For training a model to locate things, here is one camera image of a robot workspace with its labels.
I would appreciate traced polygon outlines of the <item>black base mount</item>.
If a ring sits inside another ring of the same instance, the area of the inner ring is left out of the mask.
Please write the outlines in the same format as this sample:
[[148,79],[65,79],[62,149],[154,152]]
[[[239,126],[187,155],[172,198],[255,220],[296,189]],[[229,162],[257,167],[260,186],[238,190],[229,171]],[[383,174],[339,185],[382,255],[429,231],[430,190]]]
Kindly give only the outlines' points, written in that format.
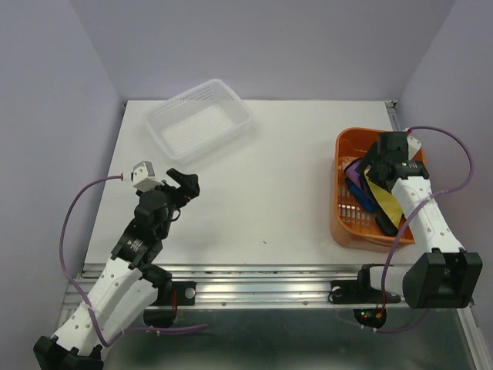
[[160,288],[157,299],[144,311],[148,326],[171,328],[178,320],[178,308],[192,307],[196,300],[195,281],[174,281],[171,288]]
[[372,287],[366,288],[357,280],[335,280],[331,282],[329,302],[333,304],[359,304],[362,308],[354,308],[357,323],[371,329],[380,329],[387,320],[386,304],[401,302],[399,295],[386,293]]

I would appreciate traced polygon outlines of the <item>purple black-edged towel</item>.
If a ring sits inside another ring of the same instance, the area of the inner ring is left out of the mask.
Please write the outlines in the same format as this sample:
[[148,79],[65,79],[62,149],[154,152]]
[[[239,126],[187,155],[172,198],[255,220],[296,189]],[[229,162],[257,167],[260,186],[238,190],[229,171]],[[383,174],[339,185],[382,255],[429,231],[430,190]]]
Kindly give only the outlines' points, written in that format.
[[367,181],[361,173],[357,170],[362,159],[358,158],[350,162],[344,169],[344,175],[349,179],[354,185],[356,185],[360,190],[368,190]]

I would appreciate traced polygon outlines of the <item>aluminium mounting rail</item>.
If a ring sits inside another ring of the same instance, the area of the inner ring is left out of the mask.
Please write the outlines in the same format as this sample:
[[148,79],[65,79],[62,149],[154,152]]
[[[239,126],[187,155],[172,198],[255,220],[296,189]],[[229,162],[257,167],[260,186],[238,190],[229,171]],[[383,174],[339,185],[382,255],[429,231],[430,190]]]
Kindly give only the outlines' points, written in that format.
[[194,282],[193,305],[178,299],[178,310],[375,308],[377,301],[333,304],[335,281],[355,280],[359,264],[161,264],[173,283]]

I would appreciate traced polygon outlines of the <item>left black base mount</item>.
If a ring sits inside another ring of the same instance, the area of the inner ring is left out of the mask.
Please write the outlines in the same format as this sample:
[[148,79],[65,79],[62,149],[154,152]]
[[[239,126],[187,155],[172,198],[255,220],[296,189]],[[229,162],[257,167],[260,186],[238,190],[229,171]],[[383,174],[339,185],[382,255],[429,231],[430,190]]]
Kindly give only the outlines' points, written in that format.
[[157,299],[144,311],[148,326],[171,328],[178,320],[178,308],[192,307],[196,300],[195,281],[174,281],[171,288],[160,288]]

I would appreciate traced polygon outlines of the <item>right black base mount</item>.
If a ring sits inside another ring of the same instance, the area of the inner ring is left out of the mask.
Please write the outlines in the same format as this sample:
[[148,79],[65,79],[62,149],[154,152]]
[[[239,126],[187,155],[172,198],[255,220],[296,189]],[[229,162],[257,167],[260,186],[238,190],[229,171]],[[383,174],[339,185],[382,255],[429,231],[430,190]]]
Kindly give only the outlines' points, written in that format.
[[371,329],[380,329],[387,320],[386,304],[401,302],[399,295],[386,293],[372,287],[366,288],[357,280],[335,280],[331,282],[329,302],[333,304],[359,304],[362,308],[354,308],[357,323]]

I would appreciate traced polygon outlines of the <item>orange plastic tub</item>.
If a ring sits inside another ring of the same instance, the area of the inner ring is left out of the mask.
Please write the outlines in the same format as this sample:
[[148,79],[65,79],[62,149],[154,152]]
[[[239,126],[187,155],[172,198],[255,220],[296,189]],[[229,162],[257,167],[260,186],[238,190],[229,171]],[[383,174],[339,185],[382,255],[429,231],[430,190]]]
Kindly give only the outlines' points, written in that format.
[[[330,212],[330,233],[341,246],[369,251],[389,251],[397,232],[404,226],[403,213],[399,227],[395,227],[368,190],[364,191],[377,205],[375,213],[363,210],[350,194],[344,182],[345,167],[355,159],[362,158],[373,142],[384,131],[364,128],[346,129],[339,134],[335,144],[333,162],[332,201]],[[390,181],[372,181],[392,196],[392,188],[398,179],[429,177],[424,168],[424,151],[421,149],[413,160],[407,159],[397,167],[397,178]]]

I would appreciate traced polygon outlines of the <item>yellow black-edged towel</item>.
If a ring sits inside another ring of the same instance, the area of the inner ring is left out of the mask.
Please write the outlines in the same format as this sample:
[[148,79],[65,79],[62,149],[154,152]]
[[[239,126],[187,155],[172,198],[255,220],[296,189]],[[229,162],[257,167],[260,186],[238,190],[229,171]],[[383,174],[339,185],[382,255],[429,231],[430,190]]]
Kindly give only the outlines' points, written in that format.
[[403,217],[401,206],[389,192],[369,179],[369,176],[367,175],[368,172],[369,170],[365,170],[364,177],[367,181],[371,194],[376,200],[376,203],[383,210],[390,222],[395,227],[399,227],[401,218]]

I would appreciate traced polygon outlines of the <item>white plastic basket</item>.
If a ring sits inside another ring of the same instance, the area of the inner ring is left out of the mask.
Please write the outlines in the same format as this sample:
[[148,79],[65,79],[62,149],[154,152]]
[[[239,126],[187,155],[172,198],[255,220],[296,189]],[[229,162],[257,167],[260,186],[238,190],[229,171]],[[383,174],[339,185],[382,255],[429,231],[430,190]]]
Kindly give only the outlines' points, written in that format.
[[188,164],[246,132],[253,113],[224,81],[211,79],[150,108],[143,120],[168,158]]

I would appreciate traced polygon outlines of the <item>blue towel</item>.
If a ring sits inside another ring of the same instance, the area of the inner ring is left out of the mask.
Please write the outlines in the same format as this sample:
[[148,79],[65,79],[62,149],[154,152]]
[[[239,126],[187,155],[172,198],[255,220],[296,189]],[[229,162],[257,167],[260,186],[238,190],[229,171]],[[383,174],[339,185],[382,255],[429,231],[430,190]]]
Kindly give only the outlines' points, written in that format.
[[377,211],[377,205],[375,204],[375,202],[353,181],[351,181],[349,178],[346,178],[344,182],[350,194],[355,198],[355,200],[358,202],[363,210],[371,214]]

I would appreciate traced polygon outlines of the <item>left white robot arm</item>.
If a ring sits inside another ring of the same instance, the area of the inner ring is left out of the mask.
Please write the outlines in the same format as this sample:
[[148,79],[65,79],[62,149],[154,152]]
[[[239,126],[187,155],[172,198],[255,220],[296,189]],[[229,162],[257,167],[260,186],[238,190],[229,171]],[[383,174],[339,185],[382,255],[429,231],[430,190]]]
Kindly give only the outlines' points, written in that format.
[[42,369],[102,369],[104,359],[132,323],[152,303],[171,296],[172,275],[153,263],[163,249],[172,223],[200,194],[196,174],[173,168],[169,185],[158,180],[152,164],[142,161],[130,174],[118,175],[136,189],[139,202],[133,218],[112,249],[106,265],[89,292],[67,274],[82,301],[53,335],[42,336],[33,351]]

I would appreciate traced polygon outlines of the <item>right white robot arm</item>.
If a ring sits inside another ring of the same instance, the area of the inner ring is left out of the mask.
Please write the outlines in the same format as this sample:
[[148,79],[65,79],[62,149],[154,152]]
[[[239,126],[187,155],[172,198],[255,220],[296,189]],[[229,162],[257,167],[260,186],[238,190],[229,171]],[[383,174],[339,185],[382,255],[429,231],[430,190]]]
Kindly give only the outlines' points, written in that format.
[[409,155],[407,132],[383,132],[363,158],[359,170],[390,193],[405,222],[393,245],[409,230],[421,256],[406,269],[387,259],[364,265],[354,282],[355,294],[371,301],[380,293],[401,296],[410,308],[465,308],[483,267],[476,252],[467,252],[448,226],[431,189],[430,175]]

